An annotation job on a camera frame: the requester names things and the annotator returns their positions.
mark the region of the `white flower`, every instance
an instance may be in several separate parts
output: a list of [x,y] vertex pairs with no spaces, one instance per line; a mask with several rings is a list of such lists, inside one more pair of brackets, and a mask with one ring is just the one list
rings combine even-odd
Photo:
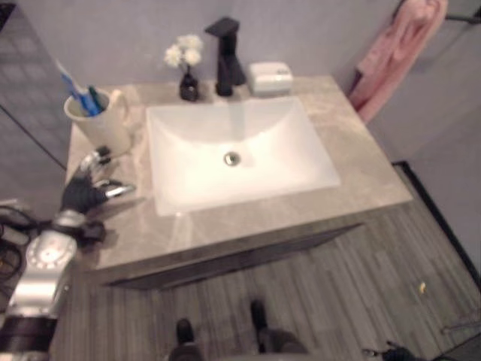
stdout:
[[201,62],[201,54],[196,49],[187,49],[183,54],[183,58],[186,60],[187,65],[195,66]]
[[201,51],[202,47],[204,46],[202,40],[194,34],[177,37],[177,44],[179,45],[180,49],[195,49],[197,51]]
[[165,51],[164,61],[168,66],[177,68],[182,60],[182,50],[174,44]]

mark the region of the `white cup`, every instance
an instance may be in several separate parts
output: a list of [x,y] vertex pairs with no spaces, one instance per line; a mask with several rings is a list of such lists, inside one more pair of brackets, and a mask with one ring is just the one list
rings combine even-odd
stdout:
[[87,117],[78,102],[70,96],[63,105],[72,119],[94,147],[106,145],[111,156],[119,156],[130,149],[132,139],[124,123],[129,118],[129,105],[124,94],[115,89],[111,94],[97,89],[98,101],[104,108],[100,114]]

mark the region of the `pink towel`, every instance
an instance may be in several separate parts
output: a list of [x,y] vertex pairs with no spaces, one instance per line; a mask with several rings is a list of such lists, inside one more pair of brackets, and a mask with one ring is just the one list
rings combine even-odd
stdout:
[[406,0],[393,23],[358,64],[362,77],[349,100],[365,123],[389,100],[439,29],[447,5],[447,0]]

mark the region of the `black shoe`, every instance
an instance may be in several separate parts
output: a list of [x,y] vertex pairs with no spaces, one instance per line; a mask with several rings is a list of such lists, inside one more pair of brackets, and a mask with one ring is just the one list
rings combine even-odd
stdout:
[[253,324],[257,333],[259,333],[261,329],[266,329],[268,327],[268,322],[265,318],[264,304],[262,301],[256,299],[250,303],[250,315],[252,316]]
[[177,321],[177,341],[179,344],[194,341],[194,330],[186,318]]

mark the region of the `vanity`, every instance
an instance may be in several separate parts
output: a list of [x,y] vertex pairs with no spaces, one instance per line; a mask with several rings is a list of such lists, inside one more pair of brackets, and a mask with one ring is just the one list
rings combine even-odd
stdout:
[[[412,199],[332,77],[296,77],[289,97],[272,100],[202,86],[195,105],[175,83],[117,87],[134,144],[111,177],[137,190],[93,214],[107,237],[82,254],[90,280],[172,287],[319,246]],[[68,177],[91,149],[73,126]],[[292,171],[276,179],[280,165]]]

